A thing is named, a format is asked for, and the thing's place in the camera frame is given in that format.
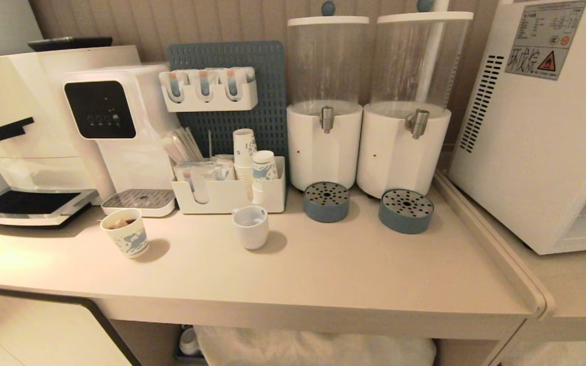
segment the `beverage dispenser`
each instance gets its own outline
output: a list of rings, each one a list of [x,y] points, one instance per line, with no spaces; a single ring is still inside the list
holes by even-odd
[[[380,198],[402,188],[426,195],[449,125],[447,102],[470,12],[377,19],[370,104],[363,108],[357,184]]]
[[[354,185],[363,107],[361,60],[369,19],[318,16],[288,21],[292,104],[286,109],[291,183]]]

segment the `yellow warning triangle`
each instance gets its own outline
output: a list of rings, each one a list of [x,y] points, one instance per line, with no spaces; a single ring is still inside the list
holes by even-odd
[[[537,67],[537,70],[555,71],[555,53],[553,51],[546,56],[544,61]]]

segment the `drip tray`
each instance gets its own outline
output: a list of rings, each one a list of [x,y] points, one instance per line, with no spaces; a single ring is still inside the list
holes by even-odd
[[[0,224],[62,226],[91,206],[95,190],[32,192],[8,189],[0,193]]]
[[[107,199],[101,208],[106,215],[137,208],[142,217],[161,218],[175,209],[175,194],[172,190],[125,190]]]

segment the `metal spigot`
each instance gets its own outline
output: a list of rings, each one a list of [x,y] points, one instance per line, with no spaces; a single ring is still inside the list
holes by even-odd
[[[328,134],[333,128],[333,107],[324,106],[320,110],[320,125],[325,130],[325,134]]]
[[[428,115],[428,111],[418,108],[416,109],[415,114],[409,114],[406,117],[405,127],[413,134],[413,139],[417,140],[421,135],[424,135],[426,123],[428,122]]]

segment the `control panel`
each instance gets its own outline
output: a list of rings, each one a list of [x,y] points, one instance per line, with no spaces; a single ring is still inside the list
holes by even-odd
[[[124,88],[117,81],[65,85],[65,95],[86,139],[132,139],[136,135]]]

